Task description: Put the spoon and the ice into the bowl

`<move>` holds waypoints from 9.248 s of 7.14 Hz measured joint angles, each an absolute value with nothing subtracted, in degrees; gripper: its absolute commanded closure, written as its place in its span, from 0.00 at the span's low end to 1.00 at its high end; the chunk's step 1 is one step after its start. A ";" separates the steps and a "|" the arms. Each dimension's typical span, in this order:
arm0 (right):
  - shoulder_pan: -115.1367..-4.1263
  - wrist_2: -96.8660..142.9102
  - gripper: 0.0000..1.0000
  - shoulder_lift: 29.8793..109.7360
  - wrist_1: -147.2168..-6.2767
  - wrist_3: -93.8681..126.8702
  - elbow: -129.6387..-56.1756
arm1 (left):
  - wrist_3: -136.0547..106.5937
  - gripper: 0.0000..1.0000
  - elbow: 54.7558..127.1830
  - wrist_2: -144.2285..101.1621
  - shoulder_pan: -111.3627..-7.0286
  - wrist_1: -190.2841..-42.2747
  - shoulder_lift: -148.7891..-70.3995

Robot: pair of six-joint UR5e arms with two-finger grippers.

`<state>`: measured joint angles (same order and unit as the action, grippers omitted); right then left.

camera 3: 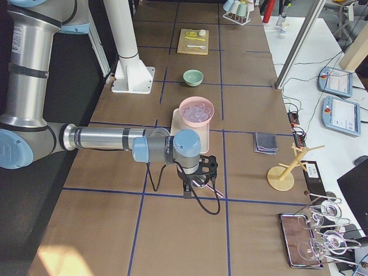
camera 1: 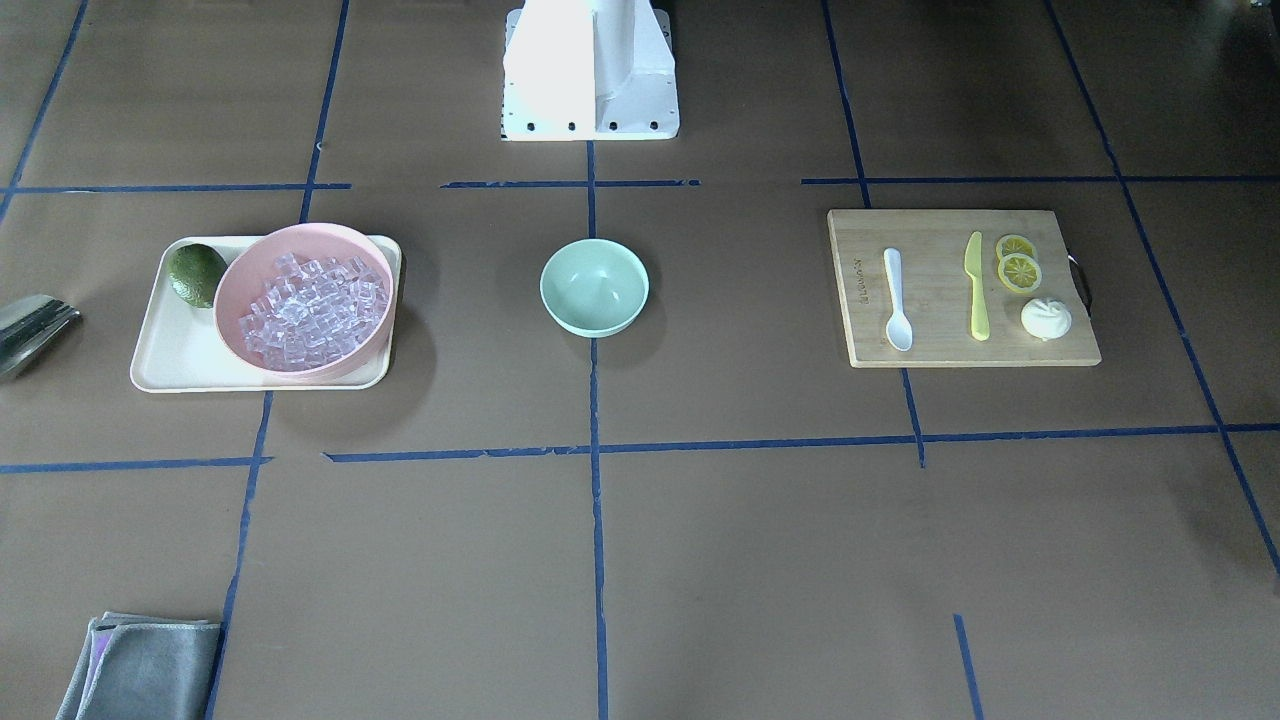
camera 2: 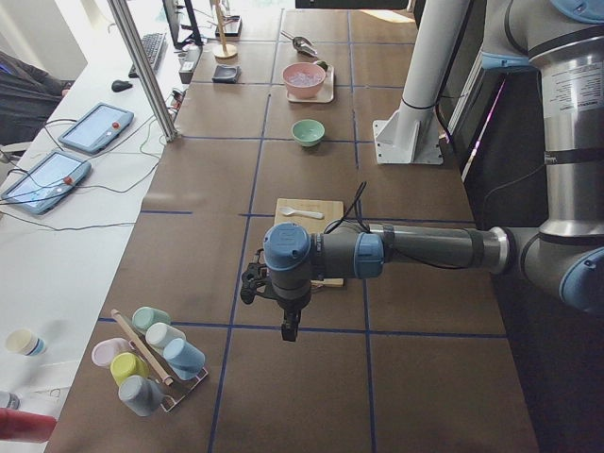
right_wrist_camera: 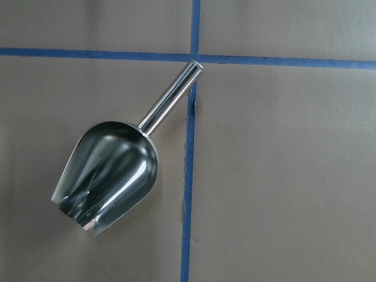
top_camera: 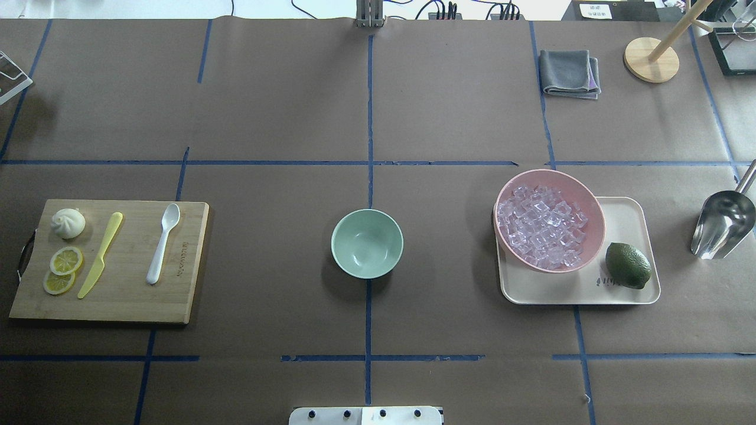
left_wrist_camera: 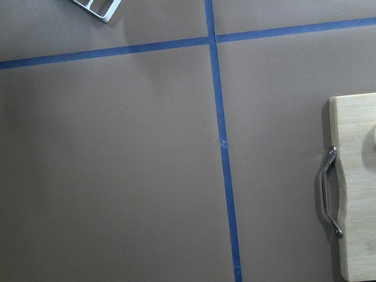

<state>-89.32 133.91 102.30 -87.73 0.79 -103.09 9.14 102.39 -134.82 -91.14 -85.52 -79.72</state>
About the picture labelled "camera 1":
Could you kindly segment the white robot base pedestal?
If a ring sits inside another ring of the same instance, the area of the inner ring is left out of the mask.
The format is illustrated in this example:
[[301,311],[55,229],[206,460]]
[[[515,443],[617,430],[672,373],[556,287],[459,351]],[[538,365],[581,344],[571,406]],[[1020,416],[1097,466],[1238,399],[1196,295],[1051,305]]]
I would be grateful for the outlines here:
[[650,1],[526,1],[506,17],[502,64],[504,141],[678,136],[672,22]]

